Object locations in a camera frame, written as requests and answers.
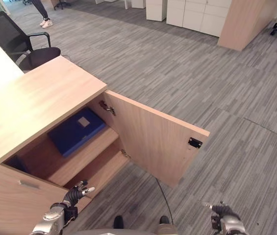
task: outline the black shoe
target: black shoe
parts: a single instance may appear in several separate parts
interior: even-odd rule
[[[124,228],[123,218],[121,215],[118,215],[117,217],[115,217],[114,223],[113,223],[113,228],[114,229],[123,229]]]
[[[169,218],[166,217],[165,215],[161,216],[160,218],[160,224],[169,224],[170,221],[169,221]]]

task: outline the robotic arm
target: robotic arm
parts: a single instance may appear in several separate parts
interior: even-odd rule
[[[216,206],[205,204],[217,215],[211,216],[212,228],[218,230],[215,234],[220,235],[249,235],[246,232],[241,218],[229,206],[222,205]]]
[[[86,188],[86,185],[87,181],[79,182],[65,194],[62,202],[54,203],[30,235],[61,235],[62,229],[78,216],[75,207],[78,200],[95,190],[94,187]]]

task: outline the cabinet shelf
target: cabinet shelf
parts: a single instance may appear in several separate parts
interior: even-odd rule
[[[118,137],[112,128],[105,127],[67,158],[46,138],[21,158],[30,174],[64,186]]]
[[[112,144],[64,187],[72,188],[79,181],[88,180],[88,186],[96,189],[87,196],[94,198],[128,161],[128,158]]]

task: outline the blue binder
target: blue binder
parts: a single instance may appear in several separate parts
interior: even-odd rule
[[[48,132],[48,136],[63,157],[68,157],[104,127],[100,117],[85,108]]]

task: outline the chair armrest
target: chair armrest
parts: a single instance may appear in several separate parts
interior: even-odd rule
[[[27,34],[27,36],[28,36],[29,38],[30,38],[30,37],[34,37],[34,36],[41,36],[41,35],[45,35],[45,36],[47,37],[49,47],[51,47],[50,35],[49,35],[47,32]]]
[[[9,55],[25,55],[25,56],[29,55],[29,53],[26,51],[9,52],[8,54]]]
[[[26,52],[26,51],[16,51],[16,52],[9,52],[8,55],[25,55],[25,56],[28,56],[29,53]],[[30,66],[32,66],[32,62],[31,62],[30,57],[28,58],[28,61],[29,61]]]

